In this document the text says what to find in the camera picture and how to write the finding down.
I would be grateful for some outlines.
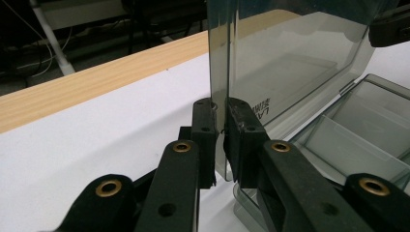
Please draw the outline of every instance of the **cable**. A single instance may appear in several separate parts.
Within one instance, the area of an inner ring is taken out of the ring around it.
[[[71,39],[71,37],[72,37],[72,32],[73,32],[73,28],[71,27],[71,28],[70,28],[69,36],[67,37],[66,42],[64,43],[63,47],[61,47],[61,50],[64,50],[64,48],[66,48],[67,44],[69,44],[69,41],[70,41],[70,39]],[[41,61],[40,63],[42,64],[42,63],[44,63],[44,62],[47,62],[47,61],[49,61],[49,60],[51,60],[51,59],[54,59],[54,57],[55,57],[55,55],[53,55],[52,57],[50,57],[50,58],[48,58],[48,59],[45,59],[45,60]],[[27,64],[27,65],[23,65],[23,66],[17,67],[17,69],[20,70],[20,69],[24,69],[24,68],[27,68],[27,67],[30,67],[30,66],[35,66],[35,65],[39,65],[39,62],[37,62],[37,63],[31,63],[31,64]]]
[[[24,20],[24,18],[22,18],[22,17],[20,16],[20,14],[18,14],[18,13],[15,11],[15,9],[13,9],[13,8],[6,2],[6,0],[1,0],[1,1],[4,3],[4,5],[6,5],[6,6],[10,9],[10,11],[12,11],[18,18],[20,18],[20,20],[23,21],[31,30],[33,30],[42,40],[45,40],[45,38],[43,38],[43,36],[42,36],[38,31],[36,31],[36,29],[34,29],[34,28],[30,25],[30,23],[28,23],[26,20]],[[40,74],[43,74],[43,73],[47,72],[48,69],[51,67],[53,55],[52,55],[52,51],[51,51],[50,46],[49,46],[48,44],[46,44],[46,46],[47,46],[48,52],[49,52],[49,54],[50,54],[50,59],[49,59],[50,62],[48,63],[47,68],[46,68],[44,71],[40,72],[40,73],[31,75],[30,77],[38,76],[38,75],[40,75]]]

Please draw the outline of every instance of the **glass panel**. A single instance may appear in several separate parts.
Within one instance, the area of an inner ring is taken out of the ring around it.
[[[223,132],[225,125],[227,97],[248,102],[271,138],[283,139],[294,131],[362,74],[373,51],[366,37],[367,27],[379,12],[396,3],[396,0],[208,0],[211,93],[218,108],[219,132]],[[405,188],[410,161],[404,145],[409,138],[407,112],[401,112],[401,106],[380,103],[381,99],[390,97],[389,93],[376,96],[372,102],[366,98],[366,91],[372,92],[365,87],[362,92],[344,97],[292,141],[323,175],[340,183],[359,166],[340,165],[339,156],[328,154],[335,147],[322,147],[320,139],[340,140],[340,151],[351,159],[361,160],[360,168]],[[360,101],[354,99],[374,104],[357,110]],[[355,118],[362,123],[352,122],[352,111],[358,111]],[[367,118],[372,111],[377,113]],[[376,128],[376,122],[382,124]],[[402,136],[393,143],[383,144],[381,135],[363,129],[383,130],[385,136]],[[348,151],[342,149],[345,146],[349,147]],[[217,170],[229,179],[222,151],[217,154],[217,160]],[[383,171],[377,169],[386,163],[391,166]],[[257,202],[252,198],[254,191],[236,188],[235,192],[241,203],[235,209],[239,212],[243,207],[251,214],[245,223],[259,218]],[[263,229],[261,223],[254,226],[250,228]]]
[[[363,42],[367,26],[394,2],[208,0],[211,95],[219,132],[228,96],[248,102],[272,138],[299,127],[362,73],[372,53]],[[225,176],[223,151],[217,160]]]

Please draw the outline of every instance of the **wooden edge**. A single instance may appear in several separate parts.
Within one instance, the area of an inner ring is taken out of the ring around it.
[[[86,102],[208,52],[208,33],[111,61],[0,97],[0,132]]]

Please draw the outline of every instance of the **screw hole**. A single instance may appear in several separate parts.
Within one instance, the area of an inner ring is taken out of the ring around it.
[[[190,150],[190,144],[185,142],[176,143],[174,144],[173,149],[175,152],[184,153]]]
[[[272,145],[272,149],[274,149],[277,152],[289,152],[290,146],[285,143],[276,142]]]
[[[115,185],[114,183],[108,183],[102,187],[102,191],[110,192],[110,191],[113,191],[115,188],[117,188],[117,185]]]
[[[174,204],[166,203],[166,204],[161,205],[158,208],[158,213],[162,217],[167,218],[167,217],[173,216],[176,210],[177,210],[177,207]]]
[[[389,188],[375,179],[363,178],[359,181],[359,185],[364,190],[375,195],[386,196],[390,194]]]
[[[96,195],[99,197],[108,197],[117,194],[121,190],[122,184],[118,180],[103,181],[96,188]]]

